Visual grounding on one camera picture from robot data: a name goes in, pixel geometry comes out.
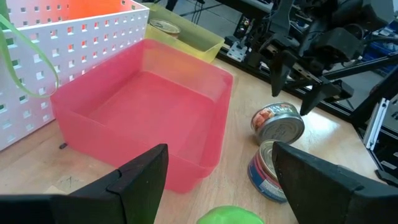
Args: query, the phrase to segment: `white pegboard basket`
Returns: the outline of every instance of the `white pegboard basket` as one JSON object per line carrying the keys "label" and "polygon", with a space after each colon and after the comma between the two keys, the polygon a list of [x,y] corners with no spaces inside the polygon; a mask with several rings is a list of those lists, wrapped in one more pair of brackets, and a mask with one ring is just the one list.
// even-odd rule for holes
{"label": "white pegboard basket", "polygon": [[[144,38],[149,9],[133,1],[122,2],[128,9],[134,5],[135,10],[70,21],[62,21],[70,10],[65,1],[46,5],[38,0],[13,0],[7,4],[11,22],[50,59],[62,86]],[[40,9],[57,13],[35,14]],[[20,82],[40,95],[53,92],[51,69],[12,32],[5,30],[4,35]],[[0,55],[0,151],[53,119],[50,99],[30,97],[18,89]]]}

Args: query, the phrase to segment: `food can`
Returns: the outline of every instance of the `food can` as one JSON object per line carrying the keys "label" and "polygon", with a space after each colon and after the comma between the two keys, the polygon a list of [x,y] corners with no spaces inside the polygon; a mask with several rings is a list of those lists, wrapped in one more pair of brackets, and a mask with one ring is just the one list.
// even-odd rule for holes
{"label": "food can", "polygon": [[275,141],[265,141],[260,145],[248,166],[249,179],[257,190],[266,198],[275,202],[287,202],[286,196],[279,185],[272,163],[272,145]]}
{"label": "food can", "polygon": [[162,19],[151,19],[149,24],[175,38],[181,33],[181,29],[178,26]]}
{"label": "food can", "polygon": [[261,108],[251,119],[257,142],[277,140],[287,144],[303,134],[305,126],[296,107],[290,103],[273,103]]}

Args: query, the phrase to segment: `green string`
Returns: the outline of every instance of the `green string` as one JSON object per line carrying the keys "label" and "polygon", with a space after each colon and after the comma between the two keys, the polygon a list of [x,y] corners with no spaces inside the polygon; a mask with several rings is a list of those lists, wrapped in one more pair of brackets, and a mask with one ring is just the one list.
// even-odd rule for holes
{"label": "green string", "polygon": [[7,46],[7,40],[4,35],[4,32],[2,29],[0,29],[0,54],[3,55],[4,61],[6,63],[6,67],[8,69],[8,72],[11,75],[12,80],[14,83],[24,92],[26,92],[30,96],[38,97],[38,98],[46,98],[51,95],[53,95],[56,90],[59,87],[59,78],[57,75],[57,72],[54,69],[54,66],[50,62],[50,60],[45,56],[43,51],[39,49],[38,46],[33,44],[27,37],[25,37],[19,30],[17,30],[3,15],[0,14],[0,24],[5,26],[7,29],[11,30],[17,37],[19,37],[23,42],[25,42],[29,47],[31,47],[36,53],[39,55],[39,57],[50,67],[51,71],[54,73],[55,80],[56,80],[56,85],[55,85],[55,90],[49,95],[39,95],[36,93],[32,93],[30,90],[28,90],[18,79],[17,73],[15,72],[14,66],[12,65],[12,60],[10,53],[8,51],[8,46]]}

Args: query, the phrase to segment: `red plastic bin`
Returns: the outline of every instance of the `red plastic bin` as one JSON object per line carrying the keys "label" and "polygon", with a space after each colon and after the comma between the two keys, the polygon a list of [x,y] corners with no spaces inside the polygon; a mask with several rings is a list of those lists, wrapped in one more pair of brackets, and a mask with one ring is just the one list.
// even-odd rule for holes
{"label": "red plastic bin", "polygon": [[220,160],[232,76],[154,40],[143,40],[51,97],[65,141],[119,167],[169,145],[166,189],[188,192]]}

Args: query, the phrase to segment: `wooden surface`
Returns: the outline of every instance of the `wooden surface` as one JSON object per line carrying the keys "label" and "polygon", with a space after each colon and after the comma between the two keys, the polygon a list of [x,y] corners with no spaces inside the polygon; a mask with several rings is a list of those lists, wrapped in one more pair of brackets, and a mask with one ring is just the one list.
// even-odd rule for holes
{"label": "wooden surface", "polygon": [[[219,165],[192,192],[166,190],[156,224],[195,223],[208,210],[237,205],[258,214],[266,223],[297,223],[289,204],[264,198],[247,176],[247,166],[258,146],[250,119],[261,106],[286,101],[298,109],[301,101],[282,92],[271,97],[271,86],[226,63],[215,65],[234,76],[234,87]],[[353,127],[320,109],[304,116],[305,132],[293,146],[376,179],[374,164]],[[0,194],[67,194],[102,177],[114,168],[67,147],[57,122],[0,152]]]}

